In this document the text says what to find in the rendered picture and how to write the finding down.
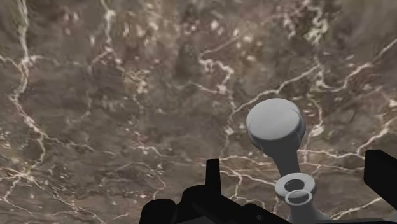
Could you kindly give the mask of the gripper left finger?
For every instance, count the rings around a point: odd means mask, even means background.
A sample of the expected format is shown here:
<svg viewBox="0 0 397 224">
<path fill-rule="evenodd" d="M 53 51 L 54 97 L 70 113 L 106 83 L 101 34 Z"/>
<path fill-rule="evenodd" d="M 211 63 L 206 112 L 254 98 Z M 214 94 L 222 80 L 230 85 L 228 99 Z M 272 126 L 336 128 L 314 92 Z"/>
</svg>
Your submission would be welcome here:
<svg viewBox="0 0 397 224">
<path fill-rule="evenodd" d="M 183 191 L 181 201 L 154 199 L 144 205 L 139 224 L 289 224 L 248 203 L 239 205 L 222 195 L 218 159 L 206 162 L 205 183 Z"/>
</svg>

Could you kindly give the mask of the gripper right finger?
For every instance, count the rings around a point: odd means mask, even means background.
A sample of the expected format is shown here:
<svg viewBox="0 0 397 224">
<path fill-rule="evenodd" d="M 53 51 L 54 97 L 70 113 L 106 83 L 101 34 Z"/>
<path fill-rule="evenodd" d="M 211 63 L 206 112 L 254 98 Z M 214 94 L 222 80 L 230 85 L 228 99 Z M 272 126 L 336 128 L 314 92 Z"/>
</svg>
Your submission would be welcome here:
<svg viewBox="0 0 397 224">
<path fill-rule="evenodd" d="M 397 159 L 382 150 L 365 152 L 365 184 L 397 210 Z"/>
</svg>

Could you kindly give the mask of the grey round-headed kitchen tool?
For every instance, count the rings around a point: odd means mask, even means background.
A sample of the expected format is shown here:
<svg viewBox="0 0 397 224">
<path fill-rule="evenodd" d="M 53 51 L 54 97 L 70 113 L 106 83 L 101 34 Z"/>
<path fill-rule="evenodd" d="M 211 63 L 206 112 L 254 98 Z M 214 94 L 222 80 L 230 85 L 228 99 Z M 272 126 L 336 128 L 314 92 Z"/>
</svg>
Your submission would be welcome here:
<svg viewBox="0 0 397 224">
<path fill-rule="evenodd" d="M 287 221 L 315 224 L 330 218 L 313 204 L 317 191 L 314 178 L 300 170 L 297 151 L 306 125 L 297 105 L 281 99 L 267 99 L 255 105 L 246 118 L 251 143 L 276 164 L 281 178 L 275 184 L 277 196 L 289 206 Z"/>
</svg>

